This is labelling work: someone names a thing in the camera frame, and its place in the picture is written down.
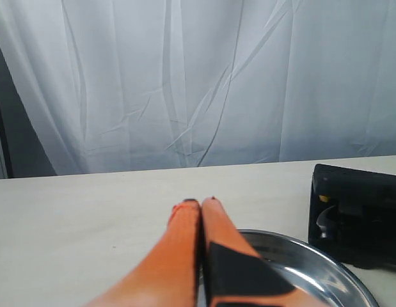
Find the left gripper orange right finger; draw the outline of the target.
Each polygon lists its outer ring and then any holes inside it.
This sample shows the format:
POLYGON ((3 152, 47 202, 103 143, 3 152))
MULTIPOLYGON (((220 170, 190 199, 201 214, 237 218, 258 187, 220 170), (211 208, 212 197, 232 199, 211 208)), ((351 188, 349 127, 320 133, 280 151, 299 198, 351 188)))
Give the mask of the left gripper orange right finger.
POLYGON ((299 306, 300 291, 272 270, 239 233, 221 202, 202 203, 209 306, 299 306))

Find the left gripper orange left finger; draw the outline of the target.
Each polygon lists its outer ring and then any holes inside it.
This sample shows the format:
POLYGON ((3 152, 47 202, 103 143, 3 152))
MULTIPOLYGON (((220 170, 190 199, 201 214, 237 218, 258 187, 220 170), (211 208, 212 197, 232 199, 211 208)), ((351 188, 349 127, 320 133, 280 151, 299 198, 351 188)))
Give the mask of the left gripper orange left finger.
POLYGON ((165 233, 121 281, 88 306, 196 306, 200 204, 184 200, 171 211, 165 233))

